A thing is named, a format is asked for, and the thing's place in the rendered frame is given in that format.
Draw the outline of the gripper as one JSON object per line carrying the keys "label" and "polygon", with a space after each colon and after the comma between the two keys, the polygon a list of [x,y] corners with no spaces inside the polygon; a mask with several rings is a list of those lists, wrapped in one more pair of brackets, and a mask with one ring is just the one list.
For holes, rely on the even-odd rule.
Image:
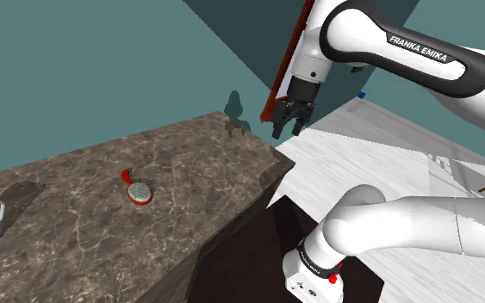
{"label": "gripper", "polygon": [[290,79],[286,96],[280,97],[270,121],[273,123],[272,137],[280,139],[284,126],[295,118],[292,134],[298,136],[302,128],[311,120],[314,101],[320,83],[312,83],[293,76]]}

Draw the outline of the red door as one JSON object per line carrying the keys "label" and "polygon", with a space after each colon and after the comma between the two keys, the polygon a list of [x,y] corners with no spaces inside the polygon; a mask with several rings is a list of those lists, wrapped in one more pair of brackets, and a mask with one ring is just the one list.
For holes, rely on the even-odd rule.
{"label": "red door", "polygon": [[314,6],[314,3],[315,3],[315,0],[305,0],[303,4],[302,11],[299,14],[295,28],[290,37],[288,47],[285,51],[285,54],[283,55],[283,60],[282,60],[282,63],[280,64],[279,70],[277,71],[276,78],[270,90],[270,94],[267,98],[264,109],[259,116],[259,119],[262,122],[271,121],[271,116],[277,104],[279,102],[286,102],[288,100],[287,96],[279,96],[278,92],[280,90],[285,74],[288,70],[289,64],[294,56],[298,41],[302,36],[302,32],[304,28],[306,27],[306,24],[310,16],[311,10]]}

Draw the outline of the red hairbrush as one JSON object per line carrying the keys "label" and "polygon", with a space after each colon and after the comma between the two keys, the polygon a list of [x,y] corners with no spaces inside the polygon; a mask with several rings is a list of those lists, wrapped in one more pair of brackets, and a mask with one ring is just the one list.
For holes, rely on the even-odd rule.
{"label": "red hairbrush", "polygon": [[121,179],[127,184],[127,196],[137,205],[146,205],[152,201],[152,190],[143,182],[134,182],[130,178],[130,170],[126,169],[121,172]]}

